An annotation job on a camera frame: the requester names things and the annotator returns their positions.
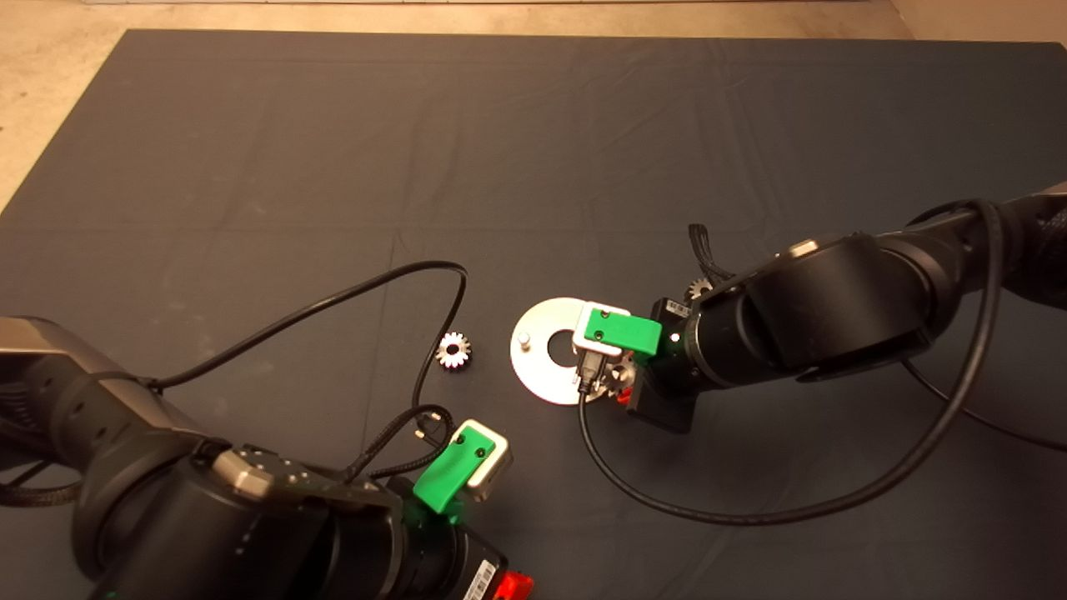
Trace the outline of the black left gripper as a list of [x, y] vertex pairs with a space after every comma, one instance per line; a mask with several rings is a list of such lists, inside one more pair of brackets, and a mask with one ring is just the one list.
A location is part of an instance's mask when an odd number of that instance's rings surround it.
[[405, 528], [393, 599], [527, 600], [534, 578], [508, 570], [508, 558], [473, 528]]

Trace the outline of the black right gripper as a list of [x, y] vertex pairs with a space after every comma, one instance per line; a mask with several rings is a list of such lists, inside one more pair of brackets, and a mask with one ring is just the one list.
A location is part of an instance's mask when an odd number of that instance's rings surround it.
[[625, 368], [637, 368], [636, 379], [634, 386], [616, 394], [616, 402], [626, 407], [630, 419], [676, 435], [690, 432], [698, 396], [699, 372], [684, 340], [689, 314], [689, 307], [670, 297], [656, 300], [650, 318], [663, 328], [657, 353], [641, 366], [634, 356], [623, 356]]

